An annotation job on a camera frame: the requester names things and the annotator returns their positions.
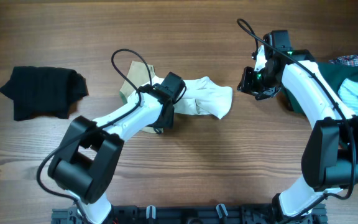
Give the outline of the white beige garment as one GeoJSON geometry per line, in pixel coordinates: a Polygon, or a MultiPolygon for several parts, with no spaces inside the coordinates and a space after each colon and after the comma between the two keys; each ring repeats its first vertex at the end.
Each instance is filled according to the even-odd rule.
{"type": "MultiPolygon", "coordinates": [[[[135,85],[149,82],[161,84],[163,78],[156,76],[153,65],[145,66],[142,62],[131,62],[127,78],[135,85]]],[[[186,115],[213,115],[222,119],[228,114],[232,105],[233,89],[219,86],[209,77],[185,80],[187,90],[183,98],[174,105],[175,112],[186,115]]]]}

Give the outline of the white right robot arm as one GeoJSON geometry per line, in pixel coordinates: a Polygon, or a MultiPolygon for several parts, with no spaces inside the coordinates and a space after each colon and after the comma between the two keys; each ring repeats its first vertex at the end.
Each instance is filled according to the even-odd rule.
{"type": "Polygon", "coordinates": [[[244,69],[238,91],[265,100],[285,88],[312,128],[302,175],[271,205],[272,221],[296,222],[328,197],[348,199],[358,184],[358,115],[328,85],[310,52],[291,47],[287,30],[273,30],[255,41],[255,67],[244,69]]]}

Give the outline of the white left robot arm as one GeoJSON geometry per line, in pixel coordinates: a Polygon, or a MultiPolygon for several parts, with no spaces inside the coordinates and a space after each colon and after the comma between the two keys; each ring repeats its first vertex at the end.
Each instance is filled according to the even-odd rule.
{"type": "Polygon", "coordinates": [[[52,211],[52,223],[112,223],[114,209],[106,196],[124,143],[146,126],[171,128],[173,105],[185,82],[169,73],[161,84],[146,84],[135,98],[94,121],[79,116],[69,125],[48,176],[68,192],[74,206],[52,211]]]}

